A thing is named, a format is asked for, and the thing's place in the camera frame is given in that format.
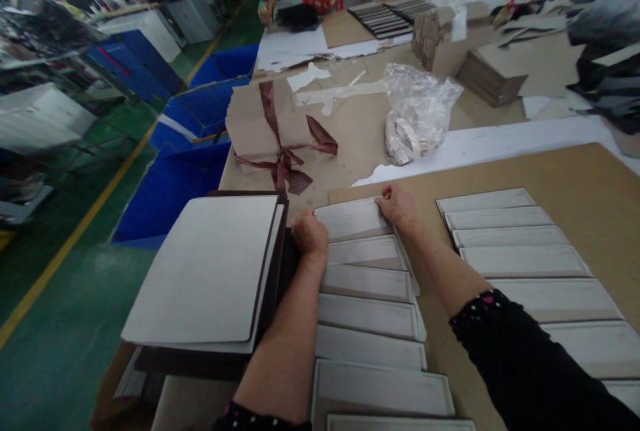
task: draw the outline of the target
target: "white cardboard piece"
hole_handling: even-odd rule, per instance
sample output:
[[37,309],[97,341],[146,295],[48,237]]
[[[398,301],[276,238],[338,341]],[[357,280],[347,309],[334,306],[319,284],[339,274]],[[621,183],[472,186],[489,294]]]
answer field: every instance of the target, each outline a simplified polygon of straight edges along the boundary
[[625,321],[543,324],[551,339],[597,379],[640,378],[640,337]]
[[[271,226],[271,234],[269,235],[269,244],[267,245],[267,255],[266,255],[265,263],[271,263],[271,259],[273,257],[273,251],[275,248],[275,239],[277,237],[278,228],[280,227],[280,224],[282,221],[284,208],[285,208],[284,205],[276,206],[273,224]],[[255,347],[256,333],[254,332],[255,330],[254,328],[255,328],[255,325],[257,324],[257,313],[259,312],[259,310],[262,309],[262,302],[264,299],[264,292],[265,292],[267,277],[268,277],[268,272],[267,270],[265,270],[265,272],[263,272],[261,275],[257,307],[256,307],[256,319],[253,322],[251,337],[248,341],[243,341],[243,342],[205,342],[203,341],[203,342],[171,343],[168,345],[167,343],[164,343],[164,342],[144,342],[141,344],[147,344],[149,346],[168,346],[171,348],[185,349],[185,350],[251,354]]]
[[569,240],[558,226],[454,230],[452,235],[457,248],[569,244]]
[[331,242],[393,233],[374,198],[318,208],[315,216],[327,227]]
[[413,304],[320,293],[318,323],[393,338],[421,340]]
[[640,417],[640,381],[602,381],[607,391]]
[[621,320],[622,313],[597,279],[491,279],[507,298],[540,323]]
[[422,343],[322,324],[318,325],[315,355],[371,366],[427,370],[427,355]]
[[553,224],[541,207],[534,206],[445,213],[445,222],[452,231]]
[[153,260],[122,338],[248,341],[276,204],[277,197],[189,201]]
[[328,431],[476,431],[471,420],[392,418],[390,416],[327,416]]
[[322,431],[327,415],[366,413],[455,415],[449,380],[440,374],[318,359],[311,423]]
[[381,268],[332,264],[325,270],[320,291],[382,301],[413,302],[409,273]]
[[440,213],[476,211],[483,209],[517,208],[535,205],[525,189],[515,188],[492,193],[479,193],[436,200]]
[[593,276],[573,246],[461,248],[460,256],[487,278]]

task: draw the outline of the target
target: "cardboard sheet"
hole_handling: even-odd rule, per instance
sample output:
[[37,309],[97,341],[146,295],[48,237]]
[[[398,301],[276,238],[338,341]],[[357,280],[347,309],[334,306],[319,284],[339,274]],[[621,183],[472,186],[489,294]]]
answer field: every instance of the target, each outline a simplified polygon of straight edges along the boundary
[[[640,179],[601,145],[420,175],[400,184],[415,196],[420,219],[452,247],[436,199],[523,187],[567,235],[629,323],[640,331]],[[379,183],[335,191],[330,201],[373,197],[383,187]],[[484,382],[456,341],[415,250],[407,247],[407,251],[422,288],[417,301],[429,331],[429,369],[448,375],[458,417],[473,419],[478,431],[506,430]]]
[[327,15],[322,20],[327,48],[353,45],[375,39],[373,34],[347,10]]

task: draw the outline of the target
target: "forearm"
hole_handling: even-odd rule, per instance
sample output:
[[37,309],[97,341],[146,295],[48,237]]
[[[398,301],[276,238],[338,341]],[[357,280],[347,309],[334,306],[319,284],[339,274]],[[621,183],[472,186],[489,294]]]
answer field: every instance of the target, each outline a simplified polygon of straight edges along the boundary
[[302,257],[233,399],[240,406],[292,422],[309,419],[318,298],[326,266],[327,253]]
[[419,221],[408,220],[399,228],[417,249],[420,262],[450,318],[478,294],[492,289],[487,280]]
[[275,8],[275,4],[278,2],[278,0],[267,0],[267,9],[269,10],[269,13],[273,14],[273,8]]

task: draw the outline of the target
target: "stack of cardboard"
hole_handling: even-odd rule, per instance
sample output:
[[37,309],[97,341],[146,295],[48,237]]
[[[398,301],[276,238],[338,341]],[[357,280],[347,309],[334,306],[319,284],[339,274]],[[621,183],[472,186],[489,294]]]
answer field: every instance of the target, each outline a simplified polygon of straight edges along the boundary
[[526,70],[496,45],[471,50],[457,76],[460,83],[494,107],[515,101],[528,77]]
[[489,9],[484,3],[469,3],[467,8],[467,38],[452,41],[451,30],[455,12],[442,7],[428,10],[415,20],[413,53],[424,68],[436,75],[455,76],[464,63],[467,52],[493,40]]

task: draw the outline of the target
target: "ribbon bow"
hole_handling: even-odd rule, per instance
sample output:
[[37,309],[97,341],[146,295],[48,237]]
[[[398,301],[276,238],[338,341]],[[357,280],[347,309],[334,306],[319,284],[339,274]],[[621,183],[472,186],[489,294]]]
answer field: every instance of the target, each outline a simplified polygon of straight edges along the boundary
[[313,183],[313,179],[307,174],[299,170],[293,170],[292,163],[296,165],[304,165],[305,162],[297,157],[293,150],[302,148],[313,148],[321,153],[327,153],[329,155],[338,154],[338,143],[336,140],[325,130],[320,123],[314,118],[307,115],[307,124],[311,134],[318,142],[318,145],[295,145],[285,147],[280,141],[280,132],[278,130],[278,120],[275,114],[275,106],[273,100],[273,81],[265,81],[260,83],[260,96],[262,98],[262,106],[265,110],[265,118],[269,127],[273,130],[276,139],[278,140],[278,146],[280,151],[278,152],[278,158],[275,163],[269,161],[260,161],[254,163],[242,157],[236,155],[236,159],[243,165],[247,165],[254,168],[271,170],[271,178],[275,185],[276,191],[286,191],[285,181],[289,182],[289,193],[294,195],[300,195],[305,189]]

